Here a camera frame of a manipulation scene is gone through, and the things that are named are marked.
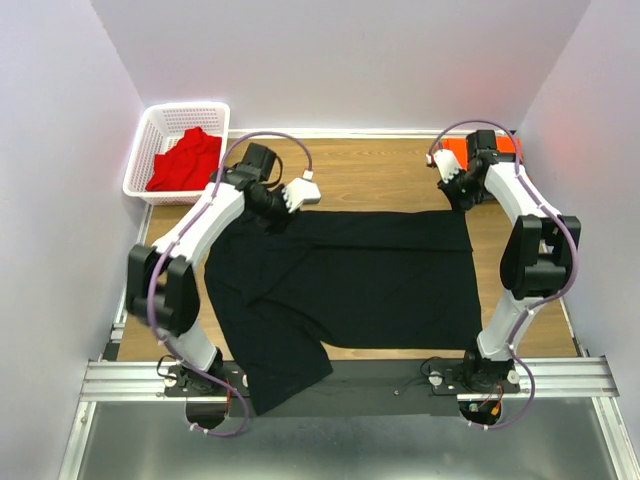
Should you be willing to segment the black t shirt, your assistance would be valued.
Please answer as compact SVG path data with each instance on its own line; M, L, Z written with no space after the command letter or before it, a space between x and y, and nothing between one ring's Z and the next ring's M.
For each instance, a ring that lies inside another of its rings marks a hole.
M258 414L327 377L328 346L464 350L482 328L466 220L453 211L304 211L277 231L244 213L204 277Z

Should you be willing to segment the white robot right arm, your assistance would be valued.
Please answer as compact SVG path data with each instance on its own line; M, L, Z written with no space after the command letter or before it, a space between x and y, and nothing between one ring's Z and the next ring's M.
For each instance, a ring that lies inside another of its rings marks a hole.
M581 223L551 206L533 185L522 163L516 138L513 149L500 149L493 130L476 130L466 138L466 159L436 139L427 162L440 175L439 189L461 213L490 194L512 225L499 273L503 294L487 328L451 375L469 392L489 393L517 385L517 347L542 307L562 297L577 272Z

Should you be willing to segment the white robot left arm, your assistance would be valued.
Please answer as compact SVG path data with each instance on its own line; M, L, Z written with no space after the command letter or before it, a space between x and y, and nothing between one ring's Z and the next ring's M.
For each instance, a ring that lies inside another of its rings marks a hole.
M219 387L230 395L240 393L221 376L220 351L199 325L196 267L248 204L255 205L260 214L280 217L321 199L307 148L303 151L308 166L302 176L278 191L270 191L263 183L270 173L260 164L242 161L226 168L231 152L250 137L247 134L228 148L219 159L213 180L172 230L151 246L134 245L128 256L126 311L146 322L156 340L188 372L188 384L201 395L212 394Z

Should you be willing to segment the folded orange shirt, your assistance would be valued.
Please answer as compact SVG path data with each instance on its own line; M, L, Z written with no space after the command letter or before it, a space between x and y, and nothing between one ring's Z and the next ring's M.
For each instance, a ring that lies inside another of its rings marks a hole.
M496 137L496 145L500 153L511 156L515 155L515 147L507 136L498 135ZM468 169L468 152L465 138L445 138L441 141L441 146L443 149L451 150L455 154L460 166L465 170Z

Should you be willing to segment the red crumpled shirt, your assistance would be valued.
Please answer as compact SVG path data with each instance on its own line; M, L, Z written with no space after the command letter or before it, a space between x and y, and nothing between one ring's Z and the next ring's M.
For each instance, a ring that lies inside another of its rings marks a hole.
M188 129L164 154L156 154L149 192L200 191L209 183L219 165L222 138L207 134L201 127Z

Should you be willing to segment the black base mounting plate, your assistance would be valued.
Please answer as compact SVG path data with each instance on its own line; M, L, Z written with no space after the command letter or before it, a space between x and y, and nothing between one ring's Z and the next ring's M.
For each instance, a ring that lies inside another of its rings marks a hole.
M256 408L255 385L235 363L227 362L223 373L250 414L264 418L469 414L479 423L494 423L499 401L520 391L511 362L476 372L469 362L441 357L334 361L332 368L323 380L265 411Z

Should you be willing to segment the aluminium front rail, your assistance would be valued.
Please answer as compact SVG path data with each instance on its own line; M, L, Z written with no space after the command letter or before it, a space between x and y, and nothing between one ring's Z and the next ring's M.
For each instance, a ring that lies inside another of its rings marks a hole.
M526 358L524 366L516 366L518 392L505 393L507 398L524 399L535 386L536 398L617 397L618 388L603 357ZM110 401L203 401L220 403L226 390L205 396L187 387L168 387L154 362L91 362L87 366L80 399L85 402ZM342 360L333 363L334 372L307 391L359 394L365 391L385 396L406 397L425 378L418 360Z

